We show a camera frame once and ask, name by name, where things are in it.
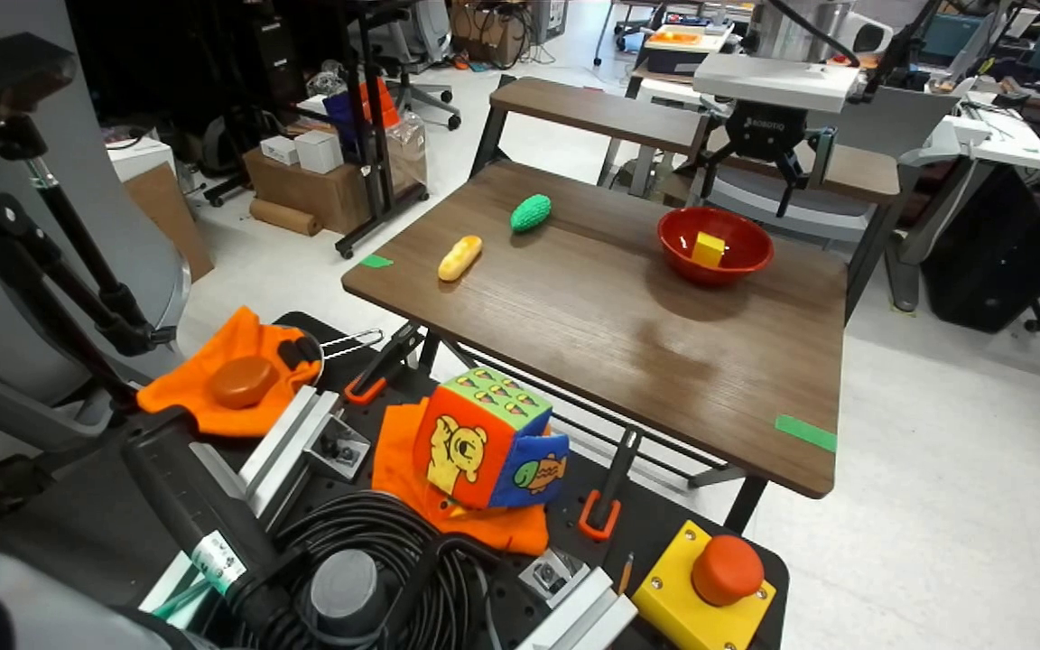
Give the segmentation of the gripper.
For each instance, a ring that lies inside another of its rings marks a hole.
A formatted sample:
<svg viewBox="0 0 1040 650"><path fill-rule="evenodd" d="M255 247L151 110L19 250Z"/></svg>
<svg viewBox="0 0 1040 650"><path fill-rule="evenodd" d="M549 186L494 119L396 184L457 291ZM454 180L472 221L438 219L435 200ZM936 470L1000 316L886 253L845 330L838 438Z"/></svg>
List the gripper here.
<svg viewBox="0 0 1040 650"><path fill-rule="evenodd" d="M799 107L738 100L725 123L725 135L707 135L693 149L688 160L675 168L685 186L684 205L702 205L714 188L719 168L731 156L772 163L785 180L775 217L785 217L796 190L821 185L832 161L838 128L806 132L808 110ZM813 152L808 172L796 153L805 144Z"/></svg>

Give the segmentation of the yellow block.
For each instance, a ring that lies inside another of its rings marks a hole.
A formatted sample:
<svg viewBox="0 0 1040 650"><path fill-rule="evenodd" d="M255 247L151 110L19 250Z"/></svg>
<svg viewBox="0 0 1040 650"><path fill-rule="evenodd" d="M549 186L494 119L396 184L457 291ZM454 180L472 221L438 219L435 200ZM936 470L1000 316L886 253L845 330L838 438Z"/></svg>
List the yellow block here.
<svg viewBox="0 0 1040 650"><path fill-rule="evenodd" d="M725 239L699 231L691 246L691 260L705 268L720 268L727 251Z"/></svg>

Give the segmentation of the black computer case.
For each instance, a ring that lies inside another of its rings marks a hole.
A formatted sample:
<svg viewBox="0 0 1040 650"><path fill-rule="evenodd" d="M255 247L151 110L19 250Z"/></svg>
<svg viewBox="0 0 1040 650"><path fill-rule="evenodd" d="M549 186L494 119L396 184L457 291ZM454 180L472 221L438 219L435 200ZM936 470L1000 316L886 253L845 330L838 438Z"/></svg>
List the black computer case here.
<svg viewBox="0 0 1040 650"><path fill-rule="evenodd" d="M921 263L930 310L998 333L1040 298L1040 188L1015 168L982 183Z"/></svg>

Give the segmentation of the yellow toy bread roll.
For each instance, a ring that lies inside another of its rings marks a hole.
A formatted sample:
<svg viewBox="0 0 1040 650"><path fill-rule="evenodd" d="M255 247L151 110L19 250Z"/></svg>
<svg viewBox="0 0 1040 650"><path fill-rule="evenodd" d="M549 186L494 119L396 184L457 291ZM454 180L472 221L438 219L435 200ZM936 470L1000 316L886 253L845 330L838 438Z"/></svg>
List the yellow toy bread roll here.
<svg viewBox="0 0 1040 650"><path fill-rule="evenodd" d="M476 262L483 250L478 236L462 237L447 251L438 266L437 277L442 283L456 283Z"/></svg>

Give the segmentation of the orange black clamp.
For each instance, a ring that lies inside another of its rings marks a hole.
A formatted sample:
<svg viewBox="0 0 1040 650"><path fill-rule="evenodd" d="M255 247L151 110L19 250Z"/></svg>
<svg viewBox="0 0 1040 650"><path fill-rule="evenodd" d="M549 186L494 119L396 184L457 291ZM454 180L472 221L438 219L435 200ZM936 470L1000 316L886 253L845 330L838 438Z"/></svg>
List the orange black clamp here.
<svg viewBox="0 0 1040 650"><path fill-rule="evenodd" d="M423 328L408 321L401 326L384 348L378 350L358 376L344 387L343 398L350 404L371 404L384 388L410 366L409 357L422 344Z"/></svg>
<svg viewBox="0 0 1040 650"><path fill-rule="evenodd" d="M618 525L622 514L619 490L628 478L628 473L636 459L643 433L639 428L625 428L622 439L612 457L609 469L600 489L593 489L586 497L577 527L586 538L596 543L605 543Z"/></svg>

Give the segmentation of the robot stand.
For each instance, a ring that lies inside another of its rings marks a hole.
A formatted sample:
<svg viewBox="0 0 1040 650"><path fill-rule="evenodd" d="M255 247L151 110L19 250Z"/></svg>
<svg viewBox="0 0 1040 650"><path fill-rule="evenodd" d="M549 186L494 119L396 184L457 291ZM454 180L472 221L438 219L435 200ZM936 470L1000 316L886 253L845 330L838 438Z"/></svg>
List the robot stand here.
<svg viewBox="0 0 1040 650"><path fill-rule="evenodd" d="M317 339L335 339L341 330L315 320L310 314L293 311L278 318L277 324L297 326ZM342 388L375 357L375 350L356 350L342 359L329 362L323 382L326 388ZM348 407L344 420L374 440L389 404L416 402L434 382L417 371L404 370L385 388L375 402ZM163 530L160 521L144 501L132 484L119 457L119 445L108 442L102 450L87 456L71 466L66 477L30 498L24 506L0 519L0 552L14 555L55 579L87 593L107 604L137 606L152 591L153 584L176 560L178 544ZM620 487L617 498L622 503L615 532L607 542L593 542L577 531L577 522L586 497L594 488L599 490L607 474L606 460L586 460L581 456L569 462L569 485L548 511L550 542L557 550L589 565L603 563L606 571L619 579L628 553L635 588L648 576L649 569L665 546L680 531L682 523L693 521L710 534L722 534L722 527L688 506L678 505L656 491L636 484L632 478ZM284 486L286 498L278 511L277 521L269 530L277 534L310 518L315 506L352 489L370 486L372 461L365 462L363 476L355 485L335 480L324 469L305 470L291 487ZM765 568L765 577L777 589L775 602L769 606L762 624L748 650L779 650L783 642L785 605L788 600L789 571L783 560L754 543ZM506 556L496 571L492 609L496 630L503 647L517 647L521 639L532 632L537 624L538 605L529 593L513 579L532 558ZM614 650L675 650L660 632L640 618L631 629L620 634Z"/></svg>

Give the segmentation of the office chair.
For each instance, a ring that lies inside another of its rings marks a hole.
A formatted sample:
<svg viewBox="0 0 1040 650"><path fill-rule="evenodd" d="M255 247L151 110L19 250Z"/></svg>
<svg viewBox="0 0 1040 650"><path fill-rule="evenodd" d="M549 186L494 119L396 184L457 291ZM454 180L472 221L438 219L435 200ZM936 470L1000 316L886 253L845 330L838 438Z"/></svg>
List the office chair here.
<svg viewBox="0 0 1040 650"><path fill-rule="evenodd" d="M447 0L404 1L402 8L368 22L372 53L386 70L397 111L410 112L417 104L438 108L447 114L447 129L454 131L462 125L462 115L451 104L451 87L413 81L422 71L450 60L449 4Z"/></svg>

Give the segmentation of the colourful plush cube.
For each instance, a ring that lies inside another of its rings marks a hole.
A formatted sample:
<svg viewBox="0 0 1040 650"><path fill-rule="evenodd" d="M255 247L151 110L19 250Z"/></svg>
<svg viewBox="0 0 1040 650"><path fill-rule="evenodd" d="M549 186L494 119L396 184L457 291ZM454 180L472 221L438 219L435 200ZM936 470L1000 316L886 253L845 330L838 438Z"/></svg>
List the colourful plush cube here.
<svg viewBox="0 0 1040 650"><path fill-rule="evenodd" d="M514 378L471 367L430 395L413 464L459 506L544 505L557 497L571 457L552 416L552 402Z"/></svg>

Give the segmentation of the yellow box red stop button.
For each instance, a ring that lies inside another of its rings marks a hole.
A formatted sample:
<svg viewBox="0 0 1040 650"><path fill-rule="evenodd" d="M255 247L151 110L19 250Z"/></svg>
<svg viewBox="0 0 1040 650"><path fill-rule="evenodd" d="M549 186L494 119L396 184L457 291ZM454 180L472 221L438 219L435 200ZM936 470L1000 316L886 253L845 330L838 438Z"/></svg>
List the yellow box red stop button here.
<svg viewBox="0 0 1040 650"><path fill-rule="evenodd" d="M676 650L748 650L779 595L752 544L686 521L631 600Z"/></svg>

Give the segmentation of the large cardboard box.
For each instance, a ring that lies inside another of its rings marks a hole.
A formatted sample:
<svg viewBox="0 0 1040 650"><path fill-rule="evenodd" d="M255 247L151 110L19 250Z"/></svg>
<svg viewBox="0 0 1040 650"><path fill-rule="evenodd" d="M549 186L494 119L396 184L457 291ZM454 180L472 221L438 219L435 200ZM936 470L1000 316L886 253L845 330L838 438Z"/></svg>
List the large cardboard box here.
<svg viewBox="0 0 1040 650"><path fill-rule="evenodd" d="M260 148L243 162L259 200L310 215L322 229L343 235L370 218L365 181L354 164L321 174L278 162Z"/></svg>

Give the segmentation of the brown paper roll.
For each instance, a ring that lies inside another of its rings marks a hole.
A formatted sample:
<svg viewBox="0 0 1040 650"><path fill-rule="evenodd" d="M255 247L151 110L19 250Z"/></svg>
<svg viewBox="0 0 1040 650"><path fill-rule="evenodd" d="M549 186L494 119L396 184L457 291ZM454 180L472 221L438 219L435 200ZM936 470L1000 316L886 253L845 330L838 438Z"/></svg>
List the brown paper roll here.
<svg viewBox="0 0 1040 650"><path fill-rule="evenodd" d="M249 214L256 222L263 222L306 237L313 237L323 230L322 224L312 214L259 198L249 203Z"/></svg>

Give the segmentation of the orange round puck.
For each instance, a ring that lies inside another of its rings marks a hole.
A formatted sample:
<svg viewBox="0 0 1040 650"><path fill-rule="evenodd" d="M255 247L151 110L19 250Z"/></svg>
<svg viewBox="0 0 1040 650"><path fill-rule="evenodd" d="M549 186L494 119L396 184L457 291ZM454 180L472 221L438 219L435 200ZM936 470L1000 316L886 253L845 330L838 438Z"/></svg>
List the orange round puck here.
<svg viewBox="0 0 1040 650"><path fill-rule="evenodd" d="M278 370L264 357L237 357L224 362L206 382L214 402L227 410L249 410L263 402L278 382Z"/></svg>

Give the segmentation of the grey round knob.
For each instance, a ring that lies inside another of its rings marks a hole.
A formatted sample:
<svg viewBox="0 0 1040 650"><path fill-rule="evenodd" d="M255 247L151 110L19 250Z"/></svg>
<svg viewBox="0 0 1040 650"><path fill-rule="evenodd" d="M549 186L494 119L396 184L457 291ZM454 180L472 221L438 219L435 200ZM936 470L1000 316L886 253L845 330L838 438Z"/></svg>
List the grey round knob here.
<svg viewBox="0 0 1040 650"><path fill-rule="evenodd" d="M391 608L384 573L363 550L342 550L323 560L307 588L307 601L315 628L330 636L375 633Z"/></svg>

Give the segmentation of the cardboard box with white lid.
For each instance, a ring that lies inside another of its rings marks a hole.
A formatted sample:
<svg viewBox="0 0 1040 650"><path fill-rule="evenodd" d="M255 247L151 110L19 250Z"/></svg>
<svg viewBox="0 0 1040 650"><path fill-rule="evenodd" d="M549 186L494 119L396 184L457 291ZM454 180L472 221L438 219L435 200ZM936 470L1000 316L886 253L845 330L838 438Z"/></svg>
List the cardboard box with white lid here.
<svg viewBox="0 0 1040 650"><path fill-rule="evenodd" d="M198 281L214 270L190 203L179 185L176 157L168 144L153 137L105 144L116 176L133 202L177 248Z"/></svg>

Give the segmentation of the aluminium rail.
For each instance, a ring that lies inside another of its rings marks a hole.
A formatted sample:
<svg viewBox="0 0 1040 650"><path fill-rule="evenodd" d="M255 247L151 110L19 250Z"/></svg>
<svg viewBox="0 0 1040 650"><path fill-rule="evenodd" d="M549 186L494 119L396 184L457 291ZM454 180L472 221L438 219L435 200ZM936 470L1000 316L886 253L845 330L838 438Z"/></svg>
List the aluminium rail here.
<svg viewBox="0 0 1040 650"><path fill-rule="evenodd" d="M341 395L302 387L272 428L257 442L240 469L232 469L213 445L190 444L203 468L232 497L248 502L266 531L292 509L309 478L354 486L375 444L343 419Z"/></svg>
<svg viewBox="0 0 1040 650"><path fill-rule="evenodd" d="M516 650L610 650L638 617L601 567L549 548L519 573L546 614Z"/></svg>

